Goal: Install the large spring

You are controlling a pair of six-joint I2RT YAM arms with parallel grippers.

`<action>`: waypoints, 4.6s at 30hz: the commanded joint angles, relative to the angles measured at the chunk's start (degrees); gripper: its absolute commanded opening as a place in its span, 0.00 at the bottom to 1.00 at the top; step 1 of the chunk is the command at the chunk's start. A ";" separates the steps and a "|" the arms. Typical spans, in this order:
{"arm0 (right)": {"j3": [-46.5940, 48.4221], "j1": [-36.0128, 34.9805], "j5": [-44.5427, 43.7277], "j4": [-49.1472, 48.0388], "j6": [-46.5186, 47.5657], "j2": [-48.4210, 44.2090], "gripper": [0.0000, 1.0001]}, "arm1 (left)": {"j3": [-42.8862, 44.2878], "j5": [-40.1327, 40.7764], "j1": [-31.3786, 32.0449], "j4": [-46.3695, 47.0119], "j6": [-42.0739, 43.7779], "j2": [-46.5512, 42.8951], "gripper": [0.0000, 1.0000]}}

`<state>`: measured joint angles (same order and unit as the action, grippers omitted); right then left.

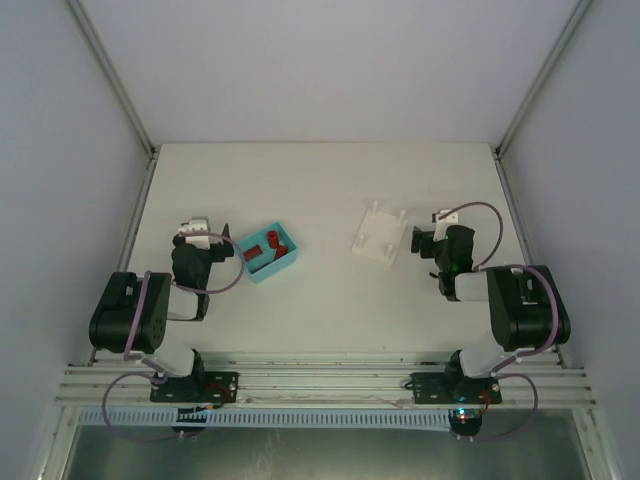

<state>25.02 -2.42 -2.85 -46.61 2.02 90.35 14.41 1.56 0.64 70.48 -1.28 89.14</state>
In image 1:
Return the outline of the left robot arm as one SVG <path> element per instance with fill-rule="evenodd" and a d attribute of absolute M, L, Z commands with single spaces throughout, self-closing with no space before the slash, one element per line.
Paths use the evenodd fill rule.
<path fill-rule="evenodd" d="M 167 333 L 169 322 L 205 319 L 211 296 L 212 266 L 235 256 L 225 225 L 215 234 L 204 218 L 183 223 L 172 239 L 171 271 L 111 275 L 89 324 L 97 350 L 120 354 L 155 371 L 154 385 L 199 392 L 206 373 L 201 354 Z"/>

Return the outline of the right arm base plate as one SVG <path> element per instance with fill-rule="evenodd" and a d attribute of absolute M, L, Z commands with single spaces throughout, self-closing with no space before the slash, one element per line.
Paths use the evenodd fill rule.
<path fill-rule="evenodd" d="M 415 404 L 501 404 L 498 382 L 493 378 L 454 378 L 445 373 L 414 372 L 403 385 L 413 395 Z"/>

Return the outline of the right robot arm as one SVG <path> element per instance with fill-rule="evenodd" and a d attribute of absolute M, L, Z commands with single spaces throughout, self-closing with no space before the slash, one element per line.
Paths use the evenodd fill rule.
<path fill-rule="evenodd" d="M 544 265 L 490 267 L 473 265 L 475 231 L 450 224 L 444 233 L 415 227 L 411 252 L 432 259 L 439 292 L 450 302 L 484 302 L 490 331 L 454 352 L 441 374 L 410 383 L 416 395 L 437 387 L 455 403 L 475 403 L 484 395 L 498 399 L 498 372 L 570 337 L 570 320 L 553 276 Z"/>

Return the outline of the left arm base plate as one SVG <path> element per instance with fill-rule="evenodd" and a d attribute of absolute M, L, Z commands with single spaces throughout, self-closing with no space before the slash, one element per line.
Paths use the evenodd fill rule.
<path fill-rule="evenodd" d="M 152 403 L 235 403 L 239 373 L 204 371 L 189 377 L 169 377 L 151 390 Z"/>

